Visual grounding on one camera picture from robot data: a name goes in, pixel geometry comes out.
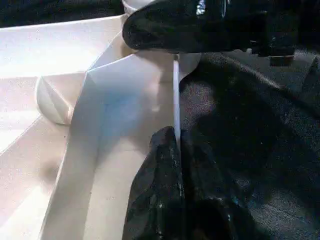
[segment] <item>dark cloth background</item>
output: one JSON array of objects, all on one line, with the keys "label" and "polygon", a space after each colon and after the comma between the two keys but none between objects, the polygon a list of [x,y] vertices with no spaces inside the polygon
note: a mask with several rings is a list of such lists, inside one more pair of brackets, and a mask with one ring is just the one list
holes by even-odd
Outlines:
[{"label": "dark cloth background", "polygon": [[121,15],[121,0],[1,0],[0,27]]},{"label": "dark cloth background", "polygon": [[[290,82],[320,113],[319,75]],[[320,239],[319,122],[220,53],[205,54],[181,81],[180,101],[182,144],[205,139],[266,239]]]}]

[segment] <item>glossy black surface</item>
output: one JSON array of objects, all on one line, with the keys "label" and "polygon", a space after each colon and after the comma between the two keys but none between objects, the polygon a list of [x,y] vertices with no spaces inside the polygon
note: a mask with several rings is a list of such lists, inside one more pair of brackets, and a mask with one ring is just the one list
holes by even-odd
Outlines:
[{"label": "glossy black surface", "polygon": [[172,127],[152,136],[131,185],[123,240],[255,240],[239,187],[201,138],[180,161]]},{"label": "glossy black surface", "polygon": [[183,239],[184,201],[176,138],[166,127],[152,136],[150,152],[132,182],[122,239]]},{"label": "glossy black surface", "polygon": [[171,53],[259,47],[262,55],[291,54],[297,42],[300,0],[156,0],[123,26],[126,44]]}]

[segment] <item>white plastic tray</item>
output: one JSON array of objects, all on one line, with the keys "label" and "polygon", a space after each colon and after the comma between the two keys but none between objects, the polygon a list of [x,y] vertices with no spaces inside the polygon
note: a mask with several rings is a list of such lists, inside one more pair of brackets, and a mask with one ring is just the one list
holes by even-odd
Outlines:
[{"label": "white plastic tray", "polygon": [[[173,59],[132,52],[120,32],[87,72],[42,240],[120,240],[132,180],[153,133],[173,125]],[[199,54],[182,55],[180,77]]]}]

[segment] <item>white plastic divider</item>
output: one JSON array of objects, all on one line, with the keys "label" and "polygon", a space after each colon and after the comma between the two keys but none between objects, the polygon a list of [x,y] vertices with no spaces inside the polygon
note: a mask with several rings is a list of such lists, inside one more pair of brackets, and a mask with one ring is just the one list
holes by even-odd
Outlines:
[{"label": "white plastic divider", "polygon": [[[199,54],[181,62],[186,76]],[[173,59],[132,53],[119,33],[86,74],[42,240],[121,238],[131,182],[151,135],[173,124]]]},{"label": "white plastic divider", "polygon": [[87,71],[121,30],[126,14],[0,29],[1,78]]}]

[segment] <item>white plastic strip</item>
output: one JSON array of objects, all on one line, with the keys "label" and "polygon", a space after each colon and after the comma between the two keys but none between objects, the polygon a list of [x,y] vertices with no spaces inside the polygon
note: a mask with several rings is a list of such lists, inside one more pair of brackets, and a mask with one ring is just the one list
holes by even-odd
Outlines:
[{"label": "white plastic strip", "polygon": [[174,55],[173,59],[173,124],[174,124],[174,134],[176,138],[176,143],[180,151],[180,91],[179,91],[179,82],[180,82],[180,71],[179,71],[179,55]]}]

